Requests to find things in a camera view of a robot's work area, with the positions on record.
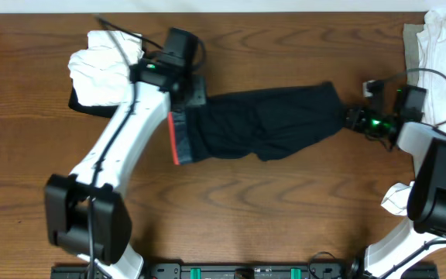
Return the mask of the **black leggings with red waistband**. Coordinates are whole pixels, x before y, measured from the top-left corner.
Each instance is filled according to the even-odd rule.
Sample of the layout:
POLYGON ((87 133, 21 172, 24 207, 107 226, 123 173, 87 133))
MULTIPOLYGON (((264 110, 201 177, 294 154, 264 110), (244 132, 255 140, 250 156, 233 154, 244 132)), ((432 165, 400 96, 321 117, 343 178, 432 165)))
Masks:
POLYGON ((330 81, 217 95, 168 115, 176 165, 251 153, 261 161, 280 160, 333 136, 344 122, 330 81))

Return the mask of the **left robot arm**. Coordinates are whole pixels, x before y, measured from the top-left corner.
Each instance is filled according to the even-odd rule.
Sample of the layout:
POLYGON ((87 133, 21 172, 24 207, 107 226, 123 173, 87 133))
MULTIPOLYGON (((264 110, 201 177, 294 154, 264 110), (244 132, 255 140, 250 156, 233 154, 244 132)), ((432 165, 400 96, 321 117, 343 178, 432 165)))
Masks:
POLYGON ((67 176, 53 174, 44 204, 51 244, 86 260, 53 267, 52 278, 141 278, 145 261, 130 244, 132 220, 124 199, 133 169, 158 125, 167 121, 175 164, 188 142, 185 111, 206 103, 196 74, 193 33, 172 28, 159 53, 129 65, 129 85, 110 122, 87 156, 67 176))

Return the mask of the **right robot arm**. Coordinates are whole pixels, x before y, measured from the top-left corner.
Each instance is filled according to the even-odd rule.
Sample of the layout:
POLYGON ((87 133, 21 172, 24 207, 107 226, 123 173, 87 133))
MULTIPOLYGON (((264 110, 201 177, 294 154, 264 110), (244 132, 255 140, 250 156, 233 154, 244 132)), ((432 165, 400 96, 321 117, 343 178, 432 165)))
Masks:
POLYGON ((346 128, 398 147, 414 163, 412 185, 395 184, 384 201, 402 222, 379 242, 367 246, 352 262, 348 278, 437 278, 437 267, 424 263, 430 253, 446 247, 446 133, 421 121, 426 90, 402 87, 393 113, 383 113, 383 80, 367 81, 362 90, 369 104, 345 112, 346 128))

